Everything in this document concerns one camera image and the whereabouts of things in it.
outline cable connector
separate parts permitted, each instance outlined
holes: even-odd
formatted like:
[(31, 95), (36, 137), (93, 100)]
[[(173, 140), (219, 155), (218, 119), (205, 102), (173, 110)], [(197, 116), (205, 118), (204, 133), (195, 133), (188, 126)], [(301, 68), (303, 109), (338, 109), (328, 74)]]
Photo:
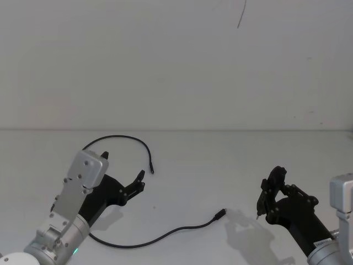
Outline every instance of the cable connector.
[(220, 218), (222, 218), (223, 216), (225, 216), (227, 214), (227, 209), (222, 209), (220, 210), (217, 214), (215, 214), (215, 217), (213, 217), (213, 219), (219, 220)]
[(151, 174), (154, 174), (154, 168), (152, 161), (149, 162), (149, 169), (151, 170)]

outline white wall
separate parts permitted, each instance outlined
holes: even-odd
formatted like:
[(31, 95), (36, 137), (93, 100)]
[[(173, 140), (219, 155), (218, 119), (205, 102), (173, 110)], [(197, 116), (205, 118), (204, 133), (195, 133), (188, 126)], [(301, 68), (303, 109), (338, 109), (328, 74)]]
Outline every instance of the white wall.
[(351, 129), (353, 1), (0, 1), (0, 128)]

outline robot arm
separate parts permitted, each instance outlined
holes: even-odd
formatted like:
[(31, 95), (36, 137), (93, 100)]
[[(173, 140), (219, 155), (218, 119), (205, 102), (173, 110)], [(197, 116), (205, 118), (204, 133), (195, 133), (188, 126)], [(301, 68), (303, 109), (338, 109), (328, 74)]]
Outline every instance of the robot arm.
[[(348, 242), (349, 238), (353, 240), (353, 234), (349, 234), (347, 223), (350, 220), (353, 175), (334, 178), (330, 184), (331, 205), (338, 209), (337, 216), (342, 216), (338, 244), (336, 235), (331, 234), (314, 213), (318, 199), (295, 185), (286, 185), (286, 173), (283, 167), (275, 167), (268, 179), (263, 179), (263, 191), (257, 203), (258, 216), (265, 214), (269, 224), (286, 228), (308, 257), (308, 264), (352, 265), (348, 246), (353, 250), (353, 244)], [(287, 197), (276, 201), (279, 191)]]
[(64, 188), (47, 220), (24, 252), (0, 259), (0, 265), (65, 265), (89, 235), (90, 227), (109, 205), (125, 205), (142, 192), (145, 172), (127, 187), (106, 175), (108, 153), (82, 150), (75, 157)]

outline metal bracket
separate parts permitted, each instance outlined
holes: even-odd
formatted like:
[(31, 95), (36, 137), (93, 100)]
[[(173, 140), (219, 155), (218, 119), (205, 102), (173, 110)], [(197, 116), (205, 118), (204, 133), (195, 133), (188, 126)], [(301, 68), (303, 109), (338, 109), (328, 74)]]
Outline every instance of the metal bracket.
[(330, 181), (330, 205), (339, 218), (339, 248), (343, 260), (353, 265), (353, 174), (340, 175)]
[(53, 249), (70, 228), (86, 196), (98, 186), (108, 169), (107, 159), (89, 150), (80, 151), (64, 179), (64, 188), (49, 218), (37, 230), (36, 241)]
[(339, 229), (335, 229), (330, 231), (331, 235), (333, 236), (334, 239), (338, 239), (338, 237), (340, 236), (340, 230)]

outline white table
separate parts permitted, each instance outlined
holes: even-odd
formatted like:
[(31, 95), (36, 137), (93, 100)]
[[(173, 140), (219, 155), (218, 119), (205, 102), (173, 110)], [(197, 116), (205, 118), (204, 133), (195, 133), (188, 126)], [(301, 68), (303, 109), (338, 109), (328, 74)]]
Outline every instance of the white table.
[[(21, 251), (44, 221), (76, 152), (112, 132), (0, 131), (0, 252)], [(108, 174), (128, 185), (146, 170), (145, 191), (112, 206), (93, 227), (119, 244), (149, 241), (173, 228), (228, 216), (211, 226), (180, 232), (149, 247), (116, 250), (88, 238), (73, 256), (79, 264), (286, 264), (306, 258), (290, 234), (256, 217), (260, 184), (276, 165), (320, 203), (316, 214), (329, 230), (338, 220), (329, 206), (331, 177), (353, 171), (349, 132), (122, 132), (151, 148), (155, 174), (139, 143), (105, 140), (92, 150), (110, 152)]]

